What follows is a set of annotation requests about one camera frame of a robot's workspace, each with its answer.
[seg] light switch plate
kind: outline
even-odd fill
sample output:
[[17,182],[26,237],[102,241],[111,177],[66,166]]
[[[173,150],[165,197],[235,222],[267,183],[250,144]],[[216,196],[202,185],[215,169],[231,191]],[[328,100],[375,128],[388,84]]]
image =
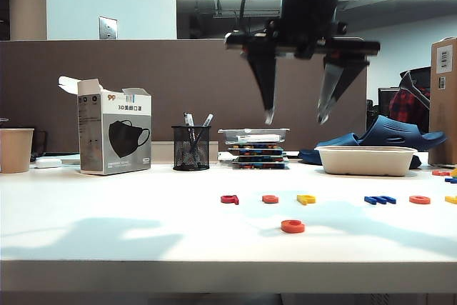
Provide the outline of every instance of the light switch plate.
[[117,19],[99,17],[100,39],[117,39]]

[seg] red plaid shirt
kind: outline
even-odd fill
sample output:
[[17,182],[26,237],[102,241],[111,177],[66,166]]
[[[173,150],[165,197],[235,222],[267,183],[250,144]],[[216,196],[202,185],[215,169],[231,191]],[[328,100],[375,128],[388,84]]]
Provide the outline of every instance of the red plaid shirt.
[[[418,90],[430,98],[430,91],[418,87]],[[403,123],[416,124],[420,131],[428,132],[428,109],[411,93],[401,89],[393,96],[389,104],[389,118]]]

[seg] black cup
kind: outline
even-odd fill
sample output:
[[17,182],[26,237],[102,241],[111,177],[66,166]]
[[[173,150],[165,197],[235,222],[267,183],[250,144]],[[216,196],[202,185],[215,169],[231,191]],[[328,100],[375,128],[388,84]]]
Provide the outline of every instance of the black cup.
[[210,126],[173,125],[174,167],[176,171],[202,171],[209,168]]

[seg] blue slipper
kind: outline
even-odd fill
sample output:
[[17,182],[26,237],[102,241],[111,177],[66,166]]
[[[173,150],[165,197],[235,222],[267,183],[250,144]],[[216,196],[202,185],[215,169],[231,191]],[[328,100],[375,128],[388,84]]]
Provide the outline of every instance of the blue slipper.
[[403,146],[428,151],[446,140],[442,131],[422,134],[417,125],[378,116],[358,140],[360,146]]
[[[357,136],[351,132],[330,141],[323,141],[317,143],[317,146],[358,146]],[[322,165],[321,156],[315,149],[302,149],[298,153],[298,157],[304,160],[307,164]]]
[[[319,142],[317,146],[403,146],[427,151],[445,140],[446,135],[442,131],[422,134],[415,124],[395,121],[380,115],[361,138],[350,133],[330,141]],[[307,164],[322,165],[319,152],[315,149],[302,149],[298,157]],[[420,165],[421,160],[413,156],[410,169],[418,168]]]

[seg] computer monitor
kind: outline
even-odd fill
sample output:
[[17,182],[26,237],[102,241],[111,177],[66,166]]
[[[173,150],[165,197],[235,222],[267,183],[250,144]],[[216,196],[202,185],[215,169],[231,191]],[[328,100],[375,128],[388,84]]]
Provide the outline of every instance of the computer monitor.
[[[413,84],[416,87],[420,87],[422,89],[429,89],[430,88],[430,72],[431,67],[422,67],[416,69],[409,69],[411,72],[411,80],[413,80]],[[400,77],[403,78],[407,71],[402,71],[400,73]]]
[[382,114],[383,116],[389,115],[388,106],[399,90],[399,87],[381,87],[378,89],[379,114]]

